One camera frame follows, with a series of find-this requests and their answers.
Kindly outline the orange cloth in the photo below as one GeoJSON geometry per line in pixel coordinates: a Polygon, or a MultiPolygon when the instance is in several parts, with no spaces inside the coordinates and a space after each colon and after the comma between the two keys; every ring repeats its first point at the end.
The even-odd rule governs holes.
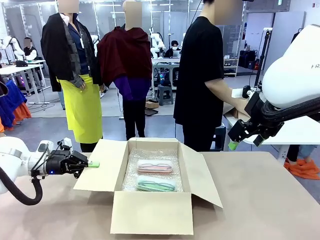
{"type": "Polygon", "coordinates": [[[298,159],[296,164],[291,164],[286,160],[284,162],[284,167],[296,177],[320,181],[320,168],[317,167],[313,160],[306,162],[303,159],[298,159]]]}

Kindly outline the clear bubble wrap sheet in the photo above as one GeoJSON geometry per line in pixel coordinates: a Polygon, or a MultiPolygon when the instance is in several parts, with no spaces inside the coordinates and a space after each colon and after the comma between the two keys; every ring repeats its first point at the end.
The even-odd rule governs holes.
{"type": "Polygon", "coordinates": [[[139,176],[149,176],[176,181],[176,191],[183,192],[182,177],[178,161],[178,152],[174,149],[145,150],[133,148],[128,156],[126,171],[121,190],[125,192],[142,191],[138,190],[137,179],[139,176]],[[138,172],[137,162],[139,160],[167,160],[172,161],[173,171],[171,173],[146,173],[138,172]]]}

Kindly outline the white metal-legged work table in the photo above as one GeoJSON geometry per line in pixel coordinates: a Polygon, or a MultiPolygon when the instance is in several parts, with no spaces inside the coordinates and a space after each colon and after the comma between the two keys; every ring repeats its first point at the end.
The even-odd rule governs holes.
{"type": "MultiPolygon", "coordinates": [[[[229,150],[230,137],[228,132],[237,122],[237,118],[231,113],[224,114],[226,120],[226,136],[224,141],[224,151],[229,150]]],[[[246,138],[246,144],[254,145],[257,135],[246,138]]],[[[274,137],[264,140],[260,146],[278,146],[277,160],[284,161],[290,145],[320,145],[320,123],[308,116],[303,116],[286,121],[279,132],[274,137]]]]}

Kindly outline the white low shelf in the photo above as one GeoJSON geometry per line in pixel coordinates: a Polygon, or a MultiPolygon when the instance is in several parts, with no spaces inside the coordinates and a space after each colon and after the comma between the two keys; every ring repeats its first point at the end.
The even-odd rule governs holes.
{"type": "Polygon", "coordinates": [[[225,77],[236,77],[238,72],[239,58],[225,55],[223,58],[223,71],[225,77]]]}

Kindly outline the black suitcase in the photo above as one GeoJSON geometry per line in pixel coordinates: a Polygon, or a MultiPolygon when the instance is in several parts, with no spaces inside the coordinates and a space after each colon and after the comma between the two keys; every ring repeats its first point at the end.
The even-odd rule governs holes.
{"type": "Polygon", "coordinates": [[[257,50],[241,50],[238,58],[238,66],[253,70],[255,67],[257,50]]]}

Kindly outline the mannequin wearing black jacket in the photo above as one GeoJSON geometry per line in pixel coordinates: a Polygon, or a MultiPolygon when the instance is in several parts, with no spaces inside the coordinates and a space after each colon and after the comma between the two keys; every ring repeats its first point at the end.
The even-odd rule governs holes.
{"type": "MultiPolygon", "coordinates": [[[[73,25],[73,14],[74,13],[79,13],[79,0],[57,0],[58,1],[58,12],[57,13],[62,13],[65,14],[69,17],[69,23],[73,25]]],[[[85,89],[86,84],[85,82],[79,87],[79,89],[83,90],[85,89]]],[[[105,91],[105,86],[104,84],[99,86],[99,91],[100,91],[100,98],[101,98],[101,93],[105,91]]],[[[91,153],[93,152],[94,148],[96,147],[98,142],[96,143],[91,143],[91,144],[86,144],[86,143],[79,143],[81,151],[84,153],[91,153]]]]}

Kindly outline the mannequin wearing maroon shawl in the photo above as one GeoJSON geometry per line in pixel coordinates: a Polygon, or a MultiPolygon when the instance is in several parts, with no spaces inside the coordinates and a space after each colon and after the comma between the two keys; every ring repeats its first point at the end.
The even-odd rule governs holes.
{"type": "MultiPolygon", "coordinates": [[[[125,23],[123,25],[125,30],[128,31],[132,28],[142,29],[142,3],[135,0],[125,0],[122,8],[125,15],[125,23]]],[[[137,130],[135,130],[135,136],[139,136],[137,130]]]]}

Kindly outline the yellow apron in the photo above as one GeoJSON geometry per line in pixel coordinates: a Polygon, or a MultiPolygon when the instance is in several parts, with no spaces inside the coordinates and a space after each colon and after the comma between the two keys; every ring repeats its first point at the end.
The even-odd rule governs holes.
{"type": "Polygon", "coordinates": [[[84,89],[67,80],[58,80],[58,83],[63,91],[68,129],[73,131],[76,142],[93,144],[103,137],[100,88],[88,74],[80,77],[84,80],[84,89]]]}

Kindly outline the translucent glasses case orange liner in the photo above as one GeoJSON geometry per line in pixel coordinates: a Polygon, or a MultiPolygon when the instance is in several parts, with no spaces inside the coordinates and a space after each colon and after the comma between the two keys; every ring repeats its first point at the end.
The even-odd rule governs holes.
{"type": "Polygon", "coordinates": [[[173,163],[170,160],[149,160],[149,159],[140,159],[137,162],[137,171],[140,173],[171,173],[173,171],[173,163]],[[172,169],[170,170],[159,170],[159,169],[152,169],[152,170],[145,170],[145,169],[138,169],[138,166],[141,164],[168,164],[171,165],[172,169]]]}

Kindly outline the seated person in vest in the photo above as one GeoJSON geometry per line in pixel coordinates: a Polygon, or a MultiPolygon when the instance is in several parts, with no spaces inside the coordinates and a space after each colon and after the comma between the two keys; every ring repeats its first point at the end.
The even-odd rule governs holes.
{"type": "Polygon", "coordinates": [[[25,59],[28,61],[36,60],[38,57],[38,52],[36,48],[33,46],[33,41],[30,37],[25,37],[23,40],[24,44],[24,55],[25,59]]]}

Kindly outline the open tan cardboard box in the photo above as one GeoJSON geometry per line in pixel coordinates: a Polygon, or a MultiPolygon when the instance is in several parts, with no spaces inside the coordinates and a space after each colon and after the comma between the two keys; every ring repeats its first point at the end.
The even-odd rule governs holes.
{"type": "Polygon", "coordinates": [[[223,116],[234,117],[235,119],[241,119],[243,121],[248,121],[250,119],[248,115],[239,112],[235,107],[226,102],[223,104],[223,116]]]}

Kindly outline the grey plastic step stool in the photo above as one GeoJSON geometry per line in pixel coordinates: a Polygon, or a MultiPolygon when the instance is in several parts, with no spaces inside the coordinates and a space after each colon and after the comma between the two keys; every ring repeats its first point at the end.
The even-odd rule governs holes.
{"type": "Polygon", "coordinates": [[[173,91],[171,86],[163,86],[159,84],[157,86],[157,95],[156,100],[160,106],[163,106],[165,103],[174,104],[173,91]]]}

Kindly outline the blue garment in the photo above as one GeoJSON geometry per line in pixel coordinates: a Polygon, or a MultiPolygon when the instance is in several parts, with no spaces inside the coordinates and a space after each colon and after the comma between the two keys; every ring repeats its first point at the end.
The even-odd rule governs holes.
{"type": "Polygon", "coordinates": [[[27,99],[12,80],[4,83],[0,76],[0,133],[12,130],[15,116],[13,111],[27,99]]]}

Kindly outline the person's right forearm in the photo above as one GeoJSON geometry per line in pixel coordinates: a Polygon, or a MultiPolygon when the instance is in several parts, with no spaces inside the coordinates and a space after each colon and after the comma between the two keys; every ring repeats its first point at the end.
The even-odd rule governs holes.
{"type": "Polygon", "coordinates": [[[237,107],[240,103],[239,98],[232,97],[232,89],[228,87],[222,78],[205,82],[206,87],[220,100],[237,107]]]}

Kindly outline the orange garment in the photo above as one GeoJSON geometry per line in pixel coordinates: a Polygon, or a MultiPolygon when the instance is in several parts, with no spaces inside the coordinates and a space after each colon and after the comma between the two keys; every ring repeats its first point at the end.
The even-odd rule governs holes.
{"type": "Polygon", "coordinates": [[[29,108],[24,102],[13,111],[13,115],[13,125],[20,123],[24,119],[30,119],[32,117],[29,108]]]}

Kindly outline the seated person with mask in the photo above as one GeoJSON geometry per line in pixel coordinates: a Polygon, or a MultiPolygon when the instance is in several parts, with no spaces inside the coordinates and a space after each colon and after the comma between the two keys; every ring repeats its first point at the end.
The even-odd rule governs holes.
{"type": "Polygon", "coordinates": [[[179,43],[177,40],[172,40],[171,41],[171,48],[169,48],[166,52],[164,57],[165,58],[173,58],[175,57],[175,54],[178,53],[178,51],[180,51],[180,49],[178,48],[179,43]]]}

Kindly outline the translucent glasses case green liner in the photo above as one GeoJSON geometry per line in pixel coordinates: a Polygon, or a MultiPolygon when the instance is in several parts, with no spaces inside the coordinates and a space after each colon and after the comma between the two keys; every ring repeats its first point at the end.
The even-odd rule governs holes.
{"type": "Polygon", "coordinates": [[[146,192],[175,192],[177,182],[175,180],[140,175],[137,178],[136,189],[146,192]]]}

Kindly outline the white long desk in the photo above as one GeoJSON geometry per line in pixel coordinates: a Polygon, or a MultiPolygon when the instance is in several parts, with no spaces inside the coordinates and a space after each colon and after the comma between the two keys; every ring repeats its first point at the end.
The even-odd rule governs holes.
{"type": "Polygon", "coordinates": [[[36,60],[27,66],[5,65],[0,68],[0,76],[5,82],[12,80],[23,94],[38,98],[39,93],[48,88],[43,74],[44,63],[44,60],[36,60]]]}

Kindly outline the purple long-sleeve shirt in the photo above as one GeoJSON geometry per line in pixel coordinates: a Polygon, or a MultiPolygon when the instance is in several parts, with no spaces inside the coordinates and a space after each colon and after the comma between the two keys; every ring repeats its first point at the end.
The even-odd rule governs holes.
{"type": "Polygon", "coordinates": [[[120,76],[114,80],[115,86],[125,101],[141,101],[146,99],[150,90],[149,78],[120,76]]]}

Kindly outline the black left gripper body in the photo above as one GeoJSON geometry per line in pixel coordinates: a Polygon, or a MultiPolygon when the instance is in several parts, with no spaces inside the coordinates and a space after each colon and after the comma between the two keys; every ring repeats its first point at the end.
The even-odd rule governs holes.
{"type": "Polygon", "coordinates": [[[45,162],[45,171],[48,175],[74,174],[76,162],[70,159],[69,150],[53,150],[45,162]]]}

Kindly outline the black light stand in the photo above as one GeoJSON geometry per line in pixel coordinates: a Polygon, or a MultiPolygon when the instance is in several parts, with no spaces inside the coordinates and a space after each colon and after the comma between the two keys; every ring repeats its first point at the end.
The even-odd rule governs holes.
{"type": "Polygon", "coordinates": [[[273,30],[272,27],[265,27],[263,29],[263,32],[265,32],[265,36],[264,36],[262,52],[261,52],[260,59],[259,59],[258,70],[257,70],[257,73],[256,73],[255,82],[254,82],[254,87],[255,88],[257,88],[259,86],[259,78],[260,78],[263,62],[264,62],[264,59],[265,59],[265,53],[266,53],[267,44],[268,44],[270,35],[272,33],[272,30],[273,30]]]}

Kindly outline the black trousers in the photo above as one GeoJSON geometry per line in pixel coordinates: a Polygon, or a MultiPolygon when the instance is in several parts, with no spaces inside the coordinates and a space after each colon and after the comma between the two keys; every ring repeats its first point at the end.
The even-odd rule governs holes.
{"type": "Polygon", "coordinates": [[[146,99],[123,100],[123,117],[125,122],[126,140],[136,137],[136,130],[140,138],[145,137],[145,106],[146,99]]]}

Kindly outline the brown cardboard shipping box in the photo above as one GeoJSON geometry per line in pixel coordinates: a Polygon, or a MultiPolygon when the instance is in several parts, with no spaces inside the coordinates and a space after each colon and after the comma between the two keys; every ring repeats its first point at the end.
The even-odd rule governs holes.
{"type": "Polygon", "coordinates": [[[101,139],[89,160],[98,168],[85,168],[76,190],[112,192],[112,234],[192,235],[192,196],[222,206],[203,155],[175,138],[101,139]],[[128,157],[133,148],[176,150],[183,192],[122,191],[128,157]]]}

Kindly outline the person in black T-shirt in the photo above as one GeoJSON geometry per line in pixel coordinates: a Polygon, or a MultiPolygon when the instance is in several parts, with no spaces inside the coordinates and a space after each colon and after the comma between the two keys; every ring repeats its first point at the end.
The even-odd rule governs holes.
{"type": "Polygon", "coordinates": [[[215,0],[203,0],[186,31],[179,62],[173,118],[182,126],[183,143],[196,152],[210,151],[225,103],[205,85],[224,79],[223,37],[214,14],[215,0]]]}

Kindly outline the dark blue shirt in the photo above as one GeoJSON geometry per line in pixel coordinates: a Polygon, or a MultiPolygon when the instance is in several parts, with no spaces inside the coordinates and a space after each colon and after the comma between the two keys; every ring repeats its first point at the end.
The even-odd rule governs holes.
{"type": "Polygon", "coordinates": [[[81,39],[80,29],[76,20],[77,16],[78,16],[77,13],[73,14],[72,16],[73,24],[70,24],[70,23],[68,24],[68,30],[75,43],[75,47],[77,49],[80,67],[81,67],[80,74],[87,75],[89,74],[89,66],[87,63],[86,52],[81,42],[82,39],[81,39]]]}

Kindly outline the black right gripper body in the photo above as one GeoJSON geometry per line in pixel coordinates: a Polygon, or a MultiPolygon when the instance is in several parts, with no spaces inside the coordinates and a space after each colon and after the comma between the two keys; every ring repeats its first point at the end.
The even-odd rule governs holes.
{"type": "Polygon", "coordinates": [[[252,95],[244,110],[250,116],[245,123],[250,135],[274,137],[284,125],[280,117],[281,111],[268,100],[263,101],[258,92],[252,95]]]}

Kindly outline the person's right hand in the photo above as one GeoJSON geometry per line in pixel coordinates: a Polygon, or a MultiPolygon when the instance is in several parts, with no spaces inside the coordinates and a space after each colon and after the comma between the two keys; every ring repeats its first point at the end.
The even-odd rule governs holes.
{"type": "Polygon", "coordinates": [[[234,107],[237,109],[239,113],[242,113],[247,117],[250,117],[250,115],[245,111],[245,107],[247,106],[248,102],[249,101],[247,99],[236,98],[234,107]]]}

